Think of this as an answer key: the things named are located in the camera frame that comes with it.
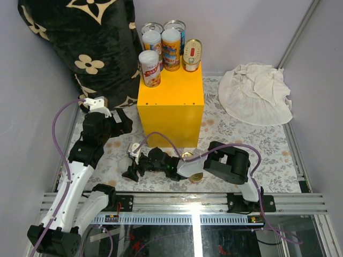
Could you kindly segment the can with white lid front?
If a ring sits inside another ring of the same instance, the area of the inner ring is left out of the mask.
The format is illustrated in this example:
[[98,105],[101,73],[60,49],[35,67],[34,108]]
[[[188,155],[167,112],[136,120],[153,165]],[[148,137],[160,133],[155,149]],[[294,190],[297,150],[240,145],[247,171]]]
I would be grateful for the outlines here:
[[139,54],[138,58],[145,85],[151,88],[158,86],[161,82],[158,53],[145,50]]

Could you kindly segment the tall porridge can plastic lid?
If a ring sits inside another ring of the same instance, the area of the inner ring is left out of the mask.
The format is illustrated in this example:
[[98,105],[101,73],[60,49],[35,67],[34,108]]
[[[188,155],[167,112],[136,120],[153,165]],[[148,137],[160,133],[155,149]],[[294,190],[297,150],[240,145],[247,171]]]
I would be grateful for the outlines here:
[[160,71],[163,70],[162,41],[161,34],[157,31],[147,31],[142,36],[145,50],[153,50],[159,55]]

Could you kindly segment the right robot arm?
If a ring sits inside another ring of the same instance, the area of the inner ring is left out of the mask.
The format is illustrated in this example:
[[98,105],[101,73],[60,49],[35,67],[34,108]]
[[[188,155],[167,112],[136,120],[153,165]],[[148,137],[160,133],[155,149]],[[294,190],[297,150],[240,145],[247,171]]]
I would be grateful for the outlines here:
[[158,147],[144,155],[140,148],[141,145],[138,143],[129,146],[128,157],[121,160],[118,165],[123,171],[122,177],[137,182],[145,172],[156,171],[163,172],[167,178],[179,182],[207,171],[241,190],[241,198],[228,199],[229,213],[248,214],[263,211],[263,189],[253,176],[256,168],[251,167],[249,153],[246,152],[246,149],[249,149],[256,153],[258,167],[262,157],[253,146],[212,141],[207,152],[193,157],[170,156]]

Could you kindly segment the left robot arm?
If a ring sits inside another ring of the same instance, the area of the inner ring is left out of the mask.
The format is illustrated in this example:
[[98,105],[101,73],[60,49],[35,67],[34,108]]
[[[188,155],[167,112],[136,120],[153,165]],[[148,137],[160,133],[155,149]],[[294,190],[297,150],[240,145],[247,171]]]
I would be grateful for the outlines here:
[[55,200],[41,224],[28,229],[33,254],[75,256],[82,235],[96,215],[116,208],[115,188],[105,184],[97,184],[81,206],[78,202],[104,154],[107,141],[130,133],[132,123],[122,109],[106,113],[90,111],[85,115],[83,130],[70,150],[66,176]]

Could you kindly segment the yellow orange can plastic lid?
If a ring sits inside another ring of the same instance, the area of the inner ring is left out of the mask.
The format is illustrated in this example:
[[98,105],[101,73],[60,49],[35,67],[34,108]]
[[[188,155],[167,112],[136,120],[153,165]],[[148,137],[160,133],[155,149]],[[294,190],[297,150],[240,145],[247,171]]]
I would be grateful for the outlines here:
[[174,28],[166,29],[161,37],[164,67],[167,71],[176,71],[180,68],[180,32]]

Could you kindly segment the blue soup can top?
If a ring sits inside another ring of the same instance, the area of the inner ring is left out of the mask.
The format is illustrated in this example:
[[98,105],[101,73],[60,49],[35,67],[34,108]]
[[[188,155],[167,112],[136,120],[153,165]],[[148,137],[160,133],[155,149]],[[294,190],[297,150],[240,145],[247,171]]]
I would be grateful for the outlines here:
[[158,22],[148,22],[142,26],[141,34],[143,35],[144,33],[148,31],[157,31],[158,33],[161,34],[164,31],[164,28]]

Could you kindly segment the can with white lid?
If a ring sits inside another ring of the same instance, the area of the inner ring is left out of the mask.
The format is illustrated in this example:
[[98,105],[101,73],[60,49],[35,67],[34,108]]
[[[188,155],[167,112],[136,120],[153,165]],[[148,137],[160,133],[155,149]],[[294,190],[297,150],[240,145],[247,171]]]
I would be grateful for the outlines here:
[[124,157],[118,162],[118,171],[121,173],[122,177],[130,174],[130,167],[132,166],[132,159],[129,157]]
[[161,82],[158,53],[145,50],[139,54],[138,58],[145,85],[151,88],[158,86]]

